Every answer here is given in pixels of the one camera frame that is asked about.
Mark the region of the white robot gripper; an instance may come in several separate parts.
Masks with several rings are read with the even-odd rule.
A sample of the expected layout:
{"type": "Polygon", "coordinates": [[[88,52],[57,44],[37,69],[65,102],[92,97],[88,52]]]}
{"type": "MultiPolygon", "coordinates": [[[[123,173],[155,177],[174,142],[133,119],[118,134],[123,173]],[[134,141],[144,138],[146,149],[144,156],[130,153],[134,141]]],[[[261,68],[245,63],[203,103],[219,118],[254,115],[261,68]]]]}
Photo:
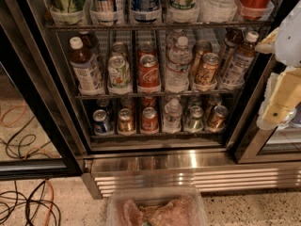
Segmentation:
{"type": "Polygon", "coordinates": [[[255,51],[275,54],[278,62],[294,67],[271,73],[267,82],[262,119],[279,125],[301,102],[301,1],[279,27],[257,43],[255,51]]]}

